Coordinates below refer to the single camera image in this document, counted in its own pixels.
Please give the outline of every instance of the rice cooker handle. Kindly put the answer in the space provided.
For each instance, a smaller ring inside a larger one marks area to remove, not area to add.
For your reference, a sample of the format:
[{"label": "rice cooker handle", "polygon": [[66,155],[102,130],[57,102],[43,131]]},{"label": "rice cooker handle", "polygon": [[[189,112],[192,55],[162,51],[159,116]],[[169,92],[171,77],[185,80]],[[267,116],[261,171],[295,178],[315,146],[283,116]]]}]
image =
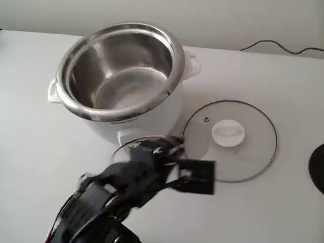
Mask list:
[{"label": "rice cooker handle", "polygon": [[51,103],[61,103],[61,100],[56,93],[56,80],[55,79],[53,79],[50,82],[49,89],[47,90],[47,99]]},{"label": "rice cooker handle", "polygon": [[201,63],[196,56],[187,50],[184,50],[185,67],[182,75],[182,80],[188,79],[197,75],[201,71]]}]

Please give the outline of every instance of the white plastic knob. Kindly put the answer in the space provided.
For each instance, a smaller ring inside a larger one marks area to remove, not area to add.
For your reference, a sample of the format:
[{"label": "white plastic knob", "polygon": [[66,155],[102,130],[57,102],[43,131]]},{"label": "white plastic knob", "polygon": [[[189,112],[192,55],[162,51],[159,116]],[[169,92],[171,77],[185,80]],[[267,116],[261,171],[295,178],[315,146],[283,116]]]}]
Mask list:
[{"label": "white plastic knob", "polygon": [[222,147],[235,147],[245,136],[243,126],[235,120],[220,120],[212,129],[214,141]]}]

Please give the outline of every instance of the black object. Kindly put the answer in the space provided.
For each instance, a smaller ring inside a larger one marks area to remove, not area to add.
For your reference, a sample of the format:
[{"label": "black object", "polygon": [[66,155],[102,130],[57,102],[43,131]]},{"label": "black object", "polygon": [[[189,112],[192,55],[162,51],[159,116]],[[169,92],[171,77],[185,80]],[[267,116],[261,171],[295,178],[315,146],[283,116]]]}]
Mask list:
[{"label": "black object", "polygon": [[313,183],[324,194],[324,144],[311,155],[308,170]]},{"label": "black object", "polygon": [[189,180],[174,187],[178,191],[199,194],[214,194],[215,163],[206,160],[179,161],[179,177],[188,176]]},{"label": "black object", "polygon": [[278,45],[281,49],[283,49],[285,52],[288,52],[288,53],[290,53],[292,55],[299,55],[299,54],[301,54],[301,53],[303,53],[305,51],[308,51],[308,50],[315,50],[315,51],[324,52],[324,49],[317,48],[317,47],[307,47],[307,48],[304,48],[304,49],[302,49],[302,50],[300,50],[298,52],[293,52],[293,51],[290,51],[287,48],[285,48],[279,42],[276,42],[276,41],[271,40],[271,39],[262,39],[262,40],[259,40],[259,41],[255,42],[254,44],[252,44],[252,45],[250,45],[248,47],[245,47],[245,48],[241,49],[240,51],[242,52],[242,51],[245,51],[247,49],[250,49],[251,47],[253,47],[253,46],[255,46],[255,45],[259,44],[259,43],[262,43],[262,42],[271,42],[271,43],[274,43],[274,44]]},{"label": "black object", "polygon": [[[166,140],[144,140],[130,149],[131,161],[87,177],[59,212],[60,223],[46,243],[139,243],[122,221],[159,191],[214,193],[214,162],[178,159],[183,149]],[[174,166],[179,179],[166,183]]]}]

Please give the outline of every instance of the black cable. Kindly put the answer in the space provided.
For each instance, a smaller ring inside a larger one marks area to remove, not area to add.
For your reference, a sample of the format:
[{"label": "black cable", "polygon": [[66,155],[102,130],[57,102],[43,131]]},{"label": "black cable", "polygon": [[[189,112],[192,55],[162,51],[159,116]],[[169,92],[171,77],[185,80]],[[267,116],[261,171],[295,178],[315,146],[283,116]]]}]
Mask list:
[{"label": "black cable", "polygon": [[252,44],[252,45],[250,45],[250,46],[248,46],[248,47],[245,47],[245,48],[241,49],[240,51],[242,52],[242,51],[245,51],[245,50],[247,50],[247,49],[250,49],[251,47],[253,47],[253,46],[255,46],[255,45],[259,44],[259,43],[262,43],[262,42],[271,42],[271,43],[275,43],[275,44],[277,44],[281,49],[283,49],[284,51],[286,51],[286,52],[288,52],[288,53],[290,53],[290,54],[292,54],[292,55],[299,55],[299,54],[301,54],[301,53],[303,53],[303,52],[305,52],[305,51],[308,51],[308,50],[315,50],[315,51],[324,52],[324,49],[322,49],[322,48],[317,48],[317,47],[307,47],[307,48],[302,49],[301,51],[298,51],[298,52],[292,52],[292,51],[288,50],[287,48],[285,48],[284,46],[282,46],[279,42],[276,42],[276,41],[271,40],[271,39],[263,39],[263,40],[259,40],[259,41],[255,42],[254,44]]}]

